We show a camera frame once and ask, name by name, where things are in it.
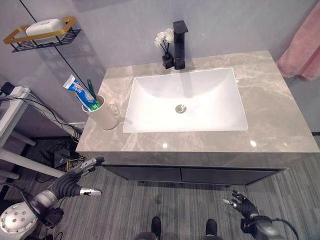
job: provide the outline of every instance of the gray carpet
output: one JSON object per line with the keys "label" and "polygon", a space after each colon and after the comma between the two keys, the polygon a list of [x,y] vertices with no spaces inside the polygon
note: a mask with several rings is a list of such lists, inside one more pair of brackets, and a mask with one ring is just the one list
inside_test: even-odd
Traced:
{"label": "gray carpet", "polygon": [[[39,150],[57,141],[39,141],[27,157],[43,161]],[[14,183],[32,194],[44,190],[52,181],[37,183],[35,172],[21,169]],[[223,204],[233,188],[206,184],[180,184],[127,181],[104,168],[84,176],[80,182],[103,190],[100,197],[74,197],[62,203],[62,222],[48,233],[63,232],[63,240],[130,240],[141,231],[149,231],[151,220],[162,221],[162,240],[202,240],[208,218],[216,219],[218,234],[225,240],[250,240],[240,229],[240,213]],[[258,207],[260,214],[283,218],[297,229],[301,240],[320,240],[320,154],[248,187],[236,187]],[[22,198],[10,189],[5,197]],[[281,233],[294,240],[288,227],[274,223]],[[44,237],[46,228],[39,225],[32,234]]]}

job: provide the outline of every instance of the drain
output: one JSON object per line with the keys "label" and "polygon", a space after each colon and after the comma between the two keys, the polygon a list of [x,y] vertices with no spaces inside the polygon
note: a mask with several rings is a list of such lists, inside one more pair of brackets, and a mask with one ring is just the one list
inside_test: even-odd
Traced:
{"label": "drain", "polygon": [[183,114],[185,111],[187,111],[187,107],[183,104],[179,104],[175,107],[175,111],[177,114]]}

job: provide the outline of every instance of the soap bar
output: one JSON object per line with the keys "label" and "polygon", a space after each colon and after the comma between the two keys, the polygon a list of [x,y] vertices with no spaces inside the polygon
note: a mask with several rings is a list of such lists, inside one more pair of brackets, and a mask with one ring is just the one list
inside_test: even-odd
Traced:
{"label": "soap bar", "polygon": [[[63,22],[57,18],[54,18],[49,20],[38,21],[32,24],[25,30],[25,33],[28,36],[46,34],[46,33],[59,31],[63,27],[64,27]],[[62,35],[59,35],[58,38],[61,40],[64,36],[65,34],[62,34]],[[34,41],[40,45],[40,44],[47,44],[47,43],[57,43],[58,39],[55,36],[52,36],[52,37],[46,37],[42,39],[36,39]]]}

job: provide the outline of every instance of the white sink basin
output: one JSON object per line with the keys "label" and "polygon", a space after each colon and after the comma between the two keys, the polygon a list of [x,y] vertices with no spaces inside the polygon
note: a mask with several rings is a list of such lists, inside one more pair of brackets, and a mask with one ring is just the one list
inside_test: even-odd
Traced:
{"label": "white sink basin", "polygon": [[124,133],[245,131],[232,68],[136,77]]}

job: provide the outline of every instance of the gray countertop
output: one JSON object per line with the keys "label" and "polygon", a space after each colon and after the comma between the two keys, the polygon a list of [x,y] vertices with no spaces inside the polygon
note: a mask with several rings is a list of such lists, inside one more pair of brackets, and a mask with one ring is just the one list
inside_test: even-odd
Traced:
{"label": "gray countertop", "polygon": [[254,51],[186,61],[181,72],[233,68],[245,110],[246,131],[123,133],[133,79],[179,73],[161,63],[109,68],[98,94],[119,106],[121,121],[102,130],[90,117],[77,146],[80,153],[202,152],[312,153],[319,148],[270,53]]}

